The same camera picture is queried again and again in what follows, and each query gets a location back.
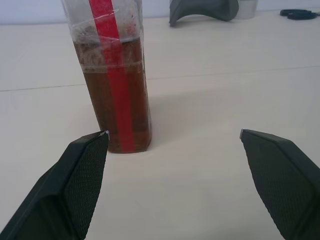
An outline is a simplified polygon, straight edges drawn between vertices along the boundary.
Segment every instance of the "white cup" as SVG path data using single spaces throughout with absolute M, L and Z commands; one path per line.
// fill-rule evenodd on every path
M 258 0 L 238 0 L 239 11 L 235 19 L 251 19 L 255 16 Z

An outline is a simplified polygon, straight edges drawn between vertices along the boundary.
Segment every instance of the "red tape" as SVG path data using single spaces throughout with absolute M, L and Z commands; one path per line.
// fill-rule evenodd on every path
M 103 49 L 105 64 L 110 82 L 115 119 L 121 150 L 124 153 L 135 151 L 132 126 L 129 83 L 124 67 L 123 48 L 117 28 L 112 0 L 89 0 L 95 27 Z

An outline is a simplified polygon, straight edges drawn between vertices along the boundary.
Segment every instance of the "white wall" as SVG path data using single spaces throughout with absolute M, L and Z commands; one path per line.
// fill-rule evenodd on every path
M 169 0 L 142 0 L 144 17 L 165 17 Z M 60 0 L 0 0 L 0 24 L 62 23 Z M 320 8 L 320 0 L 259 0 L 258 10 Z

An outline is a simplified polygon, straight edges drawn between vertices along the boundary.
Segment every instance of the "textured rubber pad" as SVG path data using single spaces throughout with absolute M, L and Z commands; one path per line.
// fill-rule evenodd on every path
M 34 185 L 0 240 L 85 239 L 101 189 L 108 142 L 106 132 L 97 132 L 70 143 Z
M 286 240 L 320 239 L 320 169 L 290 140 L 242 130 L 252 178 Z

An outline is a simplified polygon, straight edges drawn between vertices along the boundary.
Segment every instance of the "clear plastic bottle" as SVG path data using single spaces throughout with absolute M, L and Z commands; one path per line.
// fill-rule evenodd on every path
M 146 151 L 151 117 L 141 0 L 62 0 L 102 131 L 114 153 Z

